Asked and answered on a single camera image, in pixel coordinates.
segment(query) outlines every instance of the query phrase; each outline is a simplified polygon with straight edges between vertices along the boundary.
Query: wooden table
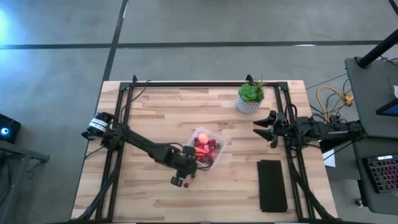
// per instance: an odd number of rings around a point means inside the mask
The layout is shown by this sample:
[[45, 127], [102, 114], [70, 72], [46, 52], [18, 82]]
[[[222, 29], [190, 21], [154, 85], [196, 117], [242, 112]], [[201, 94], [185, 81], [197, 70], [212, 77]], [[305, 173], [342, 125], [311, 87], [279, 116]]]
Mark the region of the wooden table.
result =
[[[304, 82], [288, 83], [298, 115], [310, 116]], [[104, 82], [98, 111], [114, 113], [118, 88], [119, 82]], [[134, 88], [133, 97], [141, 90]], [[148, 87], [132, 103], [129, 119], [132, 130], [154, 142], [186, 144], [196, 128], [204, 127], [224, 137], [228, 145], [217, 165], [206, 172], [198, 170], [195, 180], [185, 189], [170, 184], [174, 170], [156, 164], [146, 153], [126, 144], [114, 222], [296, 221], [283, 140], [280, 139], [276, 149], [271, 149], [269, 142], [252, 131], [258, 127], [253, 125], [254, 120], [267, 117], [270, 110], [277, 111], [273, 88], [265, 87], [265, 91], [259, 111], [242, 114], [235, 107], [238, 87]], [[98, 147], [99, 141], [91, 142], [87, 153]], [[98, 193], [105, 157], [103, 150], [85, 161], [72, 218], [82, 214]], [[303, 150], [303, 157], [311, 190], [326, 210], [337, 217], [320, 150], [308, 147]], [[286, 213], [264, 213], [259, 208], [256, 162], [261, 159], [282, 162]], [[308, 217], [301, 190], [300, 198]], [[108, 209], [107, 199], [104, 211]]]

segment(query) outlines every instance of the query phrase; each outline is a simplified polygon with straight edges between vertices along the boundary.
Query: gray floor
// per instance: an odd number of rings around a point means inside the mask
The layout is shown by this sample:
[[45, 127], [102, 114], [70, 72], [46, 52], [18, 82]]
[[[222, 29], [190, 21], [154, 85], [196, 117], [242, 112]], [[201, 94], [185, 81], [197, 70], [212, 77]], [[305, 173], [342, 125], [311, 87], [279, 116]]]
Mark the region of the gray floor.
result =
[[[0, 44], [111, 43], [122, 0], [3, 0]], [[120, 43], [206, 41], [381, 40], [398, 17], [387, 0], [130, 0]], [[110, 80], [305, 80], [312, 86], [345, 73], [344, 59], [373, 45], [118, 49]], [[18, 144], [51, 154], [25, 180], [15, 223], [69, 219], [87, 142], [80, 133], [98, 100], [109, 49], [0, 50], [0, 113], [22, 123]], [[394, 47], [385, 56], [398, 55]], [[346, 76], [326, 83], [340, 89]], [[308, 90], [319, 108], [318, 86]], [[325, 101], [330, 93], [325, 90]], [[355, 105], [341, 114], [357, 119]], [[358, 208], [353, 153], [328, 169], [340, 218], [396, 223]]]

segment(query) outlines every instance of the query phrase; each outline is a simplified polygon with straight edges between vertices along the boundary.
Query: plastic container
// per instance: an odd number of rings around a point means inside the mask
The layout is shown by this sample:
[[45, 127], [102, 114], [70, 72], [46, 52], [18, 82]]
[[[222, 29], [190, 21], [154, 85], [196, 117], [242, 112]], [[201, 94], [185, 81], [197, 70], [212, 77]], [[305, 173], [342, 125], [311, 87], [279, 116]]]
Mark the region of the plastic container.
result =
[[[211, 165], [211, 167], [210, 167], [210, 169], [211, 169], [211, 168], [213, 168], [213, 167], [217, 164], [218, 160], [220, 159], [220, 156], [222, 155], [222, 153], [223, 153], [223, 151], [224, 151], [224, 149], [225, 149], [225, 146], [226, 146], [226, 140], [223, 139], [222, 137], [216, 135], [215, 133], [212, 133], [211, 131], [207, 130], [206, 128], [199, 127], [199, 128], [197, 128], [197, 129], [195, 130], [195, 132], [193, 133], [192, 137], [189, 139], [187, 145], [188, 145], [188, 146], [193, 146], [193, 147], [195, 147], [195, 138], [198, 137], [199, 134], [201, 134], [201, 133], [207, 134], [207, 135], [209, 136], [210, 139], [215, 139], [217, 143], [220, 143], [220, 144], [221, 144], [221, 146], [220, 146], [219, 149], [215, 149], [215, 150], [213, 151], [213, 152], [216, 153], [216, 156], [215, 156], [215, 158], [214, 158], [214, 163], [213, 163], [213, 164]], [[198, 163], [199, 163], [200, 165], [202, 165], [202, 166], [207, 166], [207, 164], [202, 163], [202, 162], [200, 162], [200, 161], [198, 161]]]

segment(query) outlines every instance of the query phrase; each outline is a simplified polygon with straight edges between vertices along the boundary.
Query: succulent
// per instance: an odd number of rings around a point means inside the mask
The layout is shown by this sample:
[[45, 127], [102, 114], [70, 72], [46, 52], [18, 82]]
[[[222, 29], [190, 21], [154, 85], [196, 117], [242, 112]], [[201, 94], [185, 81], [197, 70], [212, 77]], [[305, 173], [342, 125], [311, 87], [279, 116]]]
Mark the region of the succulent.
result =
[[258, 80], [251, 83], [245, 83], [239, 89], [239, 95], [245, 103], [260, 102], [262, 99], [264, 99], [262, 86], [262, 82], [259, 82]]

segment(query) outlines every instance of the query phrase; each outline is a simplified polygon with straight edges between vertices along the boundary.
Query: keyboard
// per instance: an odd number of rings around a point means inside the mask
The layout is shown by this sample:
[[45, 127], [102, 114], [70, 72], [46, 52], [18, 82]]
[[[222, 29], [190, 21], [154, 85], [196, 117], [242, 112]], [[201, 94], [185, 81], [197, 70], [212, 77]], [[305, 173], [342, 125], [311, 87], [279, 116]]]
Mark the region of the keyboard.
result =
[[398, 154], [364, 159], [377, 193], [398, 191]]

